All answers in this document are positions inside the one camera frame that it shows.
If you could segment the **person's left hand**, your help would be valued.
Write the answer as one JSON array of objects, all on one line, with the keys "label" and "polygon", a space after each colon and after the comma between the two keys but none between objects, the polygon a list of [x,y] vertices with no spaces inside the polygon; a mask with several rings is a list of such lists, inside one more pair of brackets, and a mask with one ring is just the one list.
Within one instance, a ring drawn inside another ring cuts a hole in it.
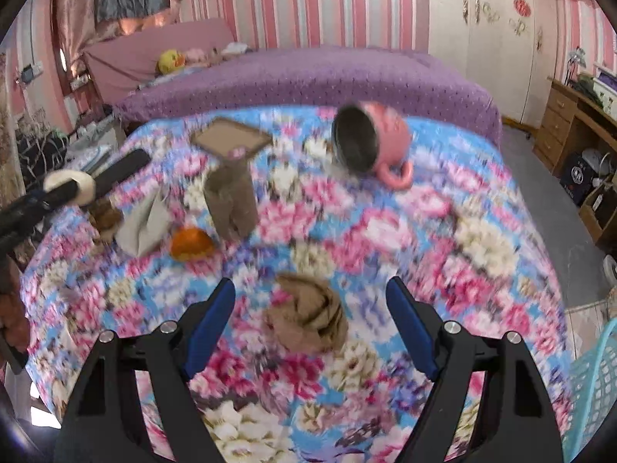
[{"label": "person's left hand", "polygon": [[30,323],[20,298],[20,271],[11,259],[1,271],[1,323],[6,343],[25,352],[30,343]]}]

